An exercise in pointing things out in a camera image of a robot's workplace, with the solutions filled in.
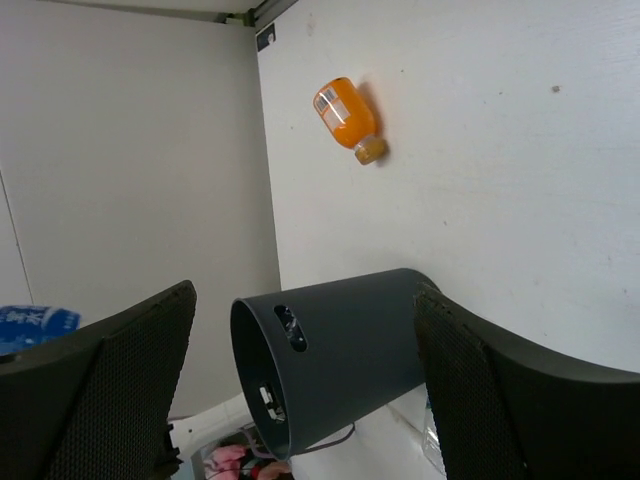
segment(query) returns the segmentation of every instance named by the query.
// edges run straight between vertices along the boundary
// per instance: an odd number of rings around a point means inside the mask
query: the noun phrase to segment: bottle label
[[[316,110],[322,115],[332,102],[338,99],[338,95],[333,87],[325,88],[316,97]]]
[[[318,113],[322,115],[324,123],[332,132],[339,126],[344,125],[345,120],[351,116],[333,87],[325,88],[318,93],[315,106]]]

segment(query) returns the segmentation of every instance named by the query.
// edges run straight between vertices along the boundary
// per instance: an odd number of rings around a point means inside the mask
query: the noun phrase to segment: trash can opening
[[[277,316],[273,321],[276,328],[282,328]],[[231,341],[242,390],[260,437],[274,456],[288,458],[289,422],[278,370],[262,327],[242,300],[231,307]]]

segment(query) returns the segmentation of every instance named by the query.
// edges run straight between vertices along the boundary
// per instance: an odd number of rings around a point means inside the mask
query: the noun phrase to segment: small black sticker
[[[276,41],[276,26],[274,23],[261,31],[256,37],[258,51],[262,51]]]

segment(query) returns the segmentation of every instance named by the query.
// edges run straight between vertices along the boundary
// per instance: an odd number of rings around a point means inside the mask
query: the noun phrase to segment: black cable
[[[307,448],[304,452],[299,453],[298,455],[306,455],[307,453],[318,452],[320,450],[324,450],[325,448],[331,448],[331,447],[335,447],[336,445],[340,445],[341,443],[344,443],[347,440],[349,440],[351,436],[355,433],[355,431],[356,431],[356,424],[352,423],[351,430],[349,430],[349,433],[347,433],[340,440],[336,440],[335,442],[324,443],[322,445],[318,445],[317,447]]]

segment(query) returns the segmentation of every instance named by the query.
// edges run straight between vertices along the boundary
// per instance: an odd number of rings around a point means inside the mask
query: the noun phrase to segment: orange juice bottle
[[[371,109],[348,78],[336,78],[322,87],[313,99],[313,106],[333,138],[343,147],[355,150],[362,165],[386,152],[387,144],[377,136]]]

